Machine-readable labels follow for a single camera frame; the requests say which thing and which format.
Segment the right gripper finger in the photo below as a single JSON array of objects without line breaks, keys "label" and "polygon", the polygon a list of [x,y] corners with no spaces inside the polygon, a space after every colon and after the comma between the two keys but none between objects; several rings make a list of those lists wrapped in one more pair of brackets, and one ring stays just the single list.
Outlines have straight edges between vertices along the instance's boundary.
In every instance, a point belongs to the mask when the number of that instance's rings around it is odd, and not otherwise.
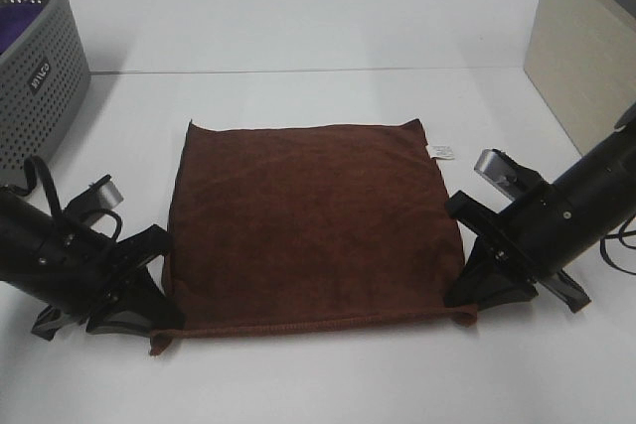
[{"label": "right gripper finger", "polygon": [[538,296],[524,262],[511,250],[478,237],[458,278],[443,297],[445,306],[502,306]]},{"label": "right gripper finger", "polygon": [[539,283],[563,301],[573,314],[578,313],[591,303],[590,297],[583,288],[564,270],[541,278]]}]

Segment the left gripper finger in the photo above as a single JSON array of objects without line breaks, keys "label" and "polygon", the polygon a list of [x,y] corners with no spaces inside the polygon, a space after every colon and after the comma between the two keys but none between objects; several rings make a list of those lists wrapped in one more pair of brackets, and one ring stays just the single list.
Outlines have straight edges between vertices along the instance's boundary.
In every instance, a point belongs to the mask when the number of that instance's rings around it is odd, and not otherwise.
[{"label": "left gripper finger", "polygon": [[88,319],[86,331],[92,335],[150,336],[153,331],[181,330],[184,324],[185,315],[143,268],[111,292],[105,305]]},{"label": "left gripper finger", "polygon": [[60,328],[72,324],[74,318],[55,307],[45,308],[37,317],[31,334],[50,342]]}]

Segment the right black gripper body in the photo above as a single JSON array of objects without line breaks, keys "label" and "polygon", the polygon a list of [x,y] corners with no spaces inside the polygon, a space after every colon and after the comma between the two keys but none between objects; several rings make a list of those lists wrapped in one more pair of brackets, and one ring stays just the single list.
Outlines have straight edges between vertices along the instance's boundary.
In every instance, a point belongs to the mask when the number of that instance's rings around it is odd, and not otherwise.
[{"label": "right black gripper body", "polygon": [[476,239],[483,237],[518,256],[534,285],[563,270],[576,257],[576,193],[564,181],[537,181],[500,212],[463,192],[455,193],[445,208]]}]

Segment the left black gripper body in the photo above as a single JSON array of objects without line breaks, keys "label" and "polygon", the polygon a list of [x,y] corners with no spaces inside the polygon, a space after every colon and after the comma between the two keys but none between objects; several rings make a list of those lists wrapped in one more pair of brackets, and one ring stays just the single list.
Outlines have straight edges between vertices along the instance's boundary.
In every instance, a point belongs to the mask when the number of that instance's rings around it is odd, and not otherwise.
[{"label": "left black gripper body", "polygon": [[89,231],[68,247],[55,247],[60,261],[38,267],[38,298],[73,318],[90,317],[112,291],[149,262],[170,252],[172,240],[157,225],[120,242]]}]

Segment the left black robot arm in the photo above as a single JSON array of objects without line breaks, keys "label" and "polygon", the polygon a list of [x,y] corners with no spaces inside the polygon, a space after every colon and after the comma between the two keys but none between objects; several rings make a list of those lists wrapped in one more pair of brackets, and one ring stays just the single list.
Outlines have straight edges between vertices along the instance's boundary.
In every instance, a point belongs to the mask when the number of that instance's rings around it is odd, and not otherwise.
[{"label": "left black robot arm", "polygon": [[180,329],[185,316],[156,285],[148,265],[172,239],[153,224],[125,239],[106,208],[44,213],[1,194],[1,279],[45,303],[32,334],[49,341],[69,324],[88,333],[148,337]]}]

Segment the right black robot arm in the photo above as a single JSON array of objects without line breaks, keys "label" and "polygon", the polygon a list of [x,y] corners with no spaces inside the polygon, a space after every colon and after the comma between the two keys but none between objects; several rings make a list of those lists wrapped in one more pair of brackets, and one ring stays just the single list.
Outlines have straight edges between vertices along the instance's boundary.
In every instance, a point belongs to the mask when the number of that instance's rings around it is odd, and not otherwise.
[{"label": "right black robot arm", "polygon": [[528,302],[541,284],[574,313],[589,304],[565,267],[635,216],[635,110],[549,183],[498,149],[482,151],[474,170],[510,204],[493,212],[463,192],[448,215],[476,235],[466,265],[443,297],[450,308],[480,310]]}]

